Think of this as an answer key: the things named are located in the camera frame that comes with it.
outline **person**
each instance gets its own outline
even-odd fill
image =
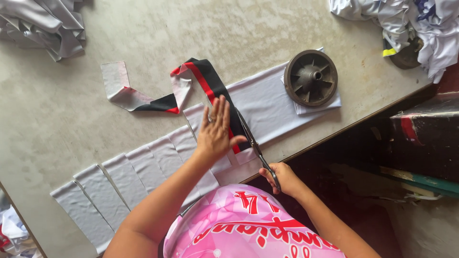
[[[219,187],[177,214],[192,188],[213,164],[244,136],[228,137],[230,104],[216,98],[208,119],[204,110],[197,149],[182,167],[137,205],[122,222],[104,258],[379,258],[334,215],[285,163],[272,163],[283,193],[306,210],[319,235],[293,219],[282,205],[258,188]],[[259,173],[279,194],[268,170]],[[164,239],[163,252],[159,252]]]

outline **fabric stack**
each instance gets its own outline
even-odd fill
[[[0,39],[44,48],[54,61],[75,55],[85,35],[74,2],[81,0],[0,0]]]
[[[418,62],[429,79],[440,82],[446,67],[457,63],[459,0],[329,0],[330,11],[348,20],[369,20],[383,28],[396,52],[415,36],[423,41]]]
[[[42,258],[13,206],[0,213],[0,251],[7,253],[8,258]]]

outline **hand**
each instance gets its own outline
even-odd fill
[[[235,144],[247,141],[247,138],[242,135],[229,138],[230,103],[225,99],[225,96],[220,95],[220,98],[213,100],[210,114],[211,123],[208,120],[208,114],[209,108],[206,106],[204,107],[204,117],[202,118],[196,152],[207,157],[213,165],[225,156]]]
[[[301,190],[308,189],[308,187],[295,175],[293,170],[289,165],[280,162],[280,163],[271,163],[269,167],[276,173],[277,180],[279,181],[280,188],[283,193],[290,195],[293,198],[296,198],[300,194]],[[276,188],[274,183],[273,176],[271,173],[265,169],[260,168],[260,175],[266,178],[268,183],[273,187],[273,193],[279,194],[279,190]]]

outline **woman's left hand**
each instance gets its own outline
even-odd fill
[[[214,164],[217,160],[225,156],[233,145],[247,141],[242,135],[229,138],[230,128],[230,103],[225,96],[213,100],[213,108],[210,114],[209,108],[204,107],[204,117],[202,118],[201,130],[198,136],[198,147],[196,152],[207,157]]]

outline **white table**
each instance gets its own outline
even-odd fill
[[[101,63],[126,61],[131,86],[156,99],[172,92],[170,71],[190,57],[210,60],[229,85],[323,46],[338,69],[343,107],[262,146],[269,162],[429,83],[420,68],[400,70],[381,57],[381,29],[371,21],[335,17],[322,0],[85,2],[83,55],[55,63],[44,50],[0,44],[0,181],[48,258],[96,257],[52,190],[187,123],[182,114],[109,103]],[[204,101],[195,87],[186,107]]]

